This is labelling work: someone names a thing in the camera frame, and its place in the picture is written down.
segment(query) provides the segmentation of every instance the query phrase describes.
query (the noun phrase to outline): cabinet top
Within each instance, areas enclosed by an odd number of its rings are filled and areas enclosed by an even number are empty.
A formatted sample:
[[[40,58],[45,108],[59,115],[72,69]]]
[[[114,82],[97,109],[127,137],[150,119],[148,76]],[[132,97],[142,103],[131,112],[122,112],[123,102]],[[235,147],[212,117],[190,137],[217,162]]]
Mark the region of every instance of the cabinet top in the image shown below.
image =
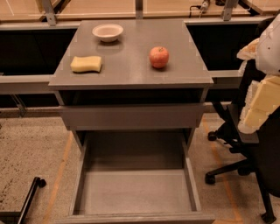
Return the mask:
[[[121,37],[113,43],[102,43],[92,34],[101,24],[121,25]],[[149,52],[154,46],[168,49],[170,58],[165,68],[151,66]],[[101,56],[101,71],[73,73],[70,64],[74,56]],[[53,90],[203,88],[211,83],[182,20],[95,20],[80,23],[49,87]]]

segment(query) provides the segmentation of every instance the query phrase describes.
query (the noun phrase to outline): speckled floor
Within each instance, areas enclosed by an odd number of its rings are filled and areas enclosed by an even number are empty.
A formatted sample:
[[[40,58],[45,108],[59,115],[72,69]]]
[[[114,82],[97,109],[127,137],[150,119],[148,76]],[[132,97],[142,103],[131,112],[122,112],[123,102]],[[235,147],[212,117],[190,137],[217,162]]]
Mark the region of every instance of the speckled floor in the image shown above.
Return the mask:
[[[263,202],[254,174],[222,175],[206,185],[207,171],[233,163],[242,156],[230,154],[221,142],[207,141],[207,132],[221,125],[215,114],[205,114],[192,140],[190,158],[202,211],[214,214],[215,224],[263,223]],[[71,204],[80,150],[56,112],[0,113],[0,212],[20,211],[35,176],[46,180],[31,204],[25,223],[46,224],[66,217]],[[272,197],[280,223],[280,199]]]

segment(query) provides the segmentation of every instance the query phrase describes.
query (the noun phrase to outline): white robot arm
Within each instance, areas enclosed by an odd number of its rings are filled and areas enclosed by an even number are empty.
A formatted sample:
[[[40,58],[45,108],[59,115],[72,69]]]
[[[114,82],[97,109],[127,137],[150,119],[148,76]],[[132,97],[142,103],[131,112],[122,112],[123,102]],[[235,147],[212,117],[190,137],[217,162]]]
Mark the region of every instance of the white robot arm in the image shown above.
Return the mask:
[[[254,45],[255,52],[251,53],[248,49]],[[237,57],[246,58],[252,55],[256,68],[267,75],[259,83],[253,81],[248,89],[246,105],[238,124],[239,131],[245,134],[259,130],[269,115],[280,106],[280,14],[261,37],[255,42],[252,41],[249,46],[240,50]]]
[[[262,33],[255,57],[256,68],[265,74],[280,75],[280,14]]]

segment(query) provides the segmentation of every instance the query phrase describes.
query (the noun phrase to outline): white bowl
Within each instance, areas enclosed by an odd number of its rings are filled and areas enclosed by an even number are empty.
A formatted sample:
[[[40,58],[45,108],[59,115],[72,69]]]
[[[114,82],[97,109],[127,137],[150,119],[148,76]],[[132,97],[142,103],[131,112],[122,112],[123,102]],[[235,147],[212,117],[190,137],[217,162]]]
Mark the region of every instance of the white bowl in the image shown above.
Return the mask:
[[[113,42],[122,34],[119,24],[100,24],[93,29],[93,34],[103,42]]]

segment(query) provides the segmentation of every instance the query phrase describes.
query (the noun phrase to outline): chair leg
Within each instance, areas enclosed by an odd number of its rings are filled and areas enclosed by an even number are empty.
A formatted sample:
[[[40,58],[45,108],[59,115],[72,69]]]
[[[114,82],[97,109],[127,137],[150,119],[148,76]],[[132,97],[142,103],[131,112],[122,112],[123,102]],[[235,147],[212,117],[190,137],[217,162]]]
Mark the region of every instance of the chair leg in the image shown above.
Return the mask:
[[[25,216],[27,215],[28,213],[28,210],[29,210],[29,207],[32,203],[32,200],[33,200],[33,197],[35,195],[35,192],[37,190],[38,187],[42,188],[46,185],[46,181],[42,178],[38,178],[38,177],[35,177],[33,182],[32,182],[32,185],[31,185],[31,188],[27,194],[27,197],[25,199],[25,202],[24,202],[24,205],[21,209],[21,212],[20,212],[20,216],[19,216],[19,219],[17,221],[17,224],[23,224],[24,221],[25,221]]]
[[[266,224],[271,224],[277,218],[274,216],[274,213],[273,213],[273,208],[272,208],[271,201],[270,201],[270,194],[263,187],[263,185],[260,181],[260,178],[258,177],[258,174],[256,173],[255,175],[256,175],[256,179],[257,179],[260,191],[261,191],[262,201],[263,201],[265,211],[266,211],[266,213],[262,214],[262,220]]]
[[[228,120],[228,113],[226,112],[226,109],[221,105],[220,101],[212,101],[212,105],[214,109],[216,110],[217,114],[221,119],[224,121]]]
[[[216,175],[222,174],[225,172],[232,172],[232,171],[238,170],[241,167],[246,167],[246,166],[248,166],[248,160],[244,159],[244,160],[236,162],[234,164],[229,164],[229,165],[223,166],[219,169],[209,171],[205,175],[205,182],[209,185],[213,185],[216,182],[216,180],[215,180]]]
[[[210,131],[208,133],[208,140],[215,141],[217,138],[223,139],[227,144],[230,144],[233,147],[241,147],[238,141],[238,134],[231,122],[224,122],[216,131]]]

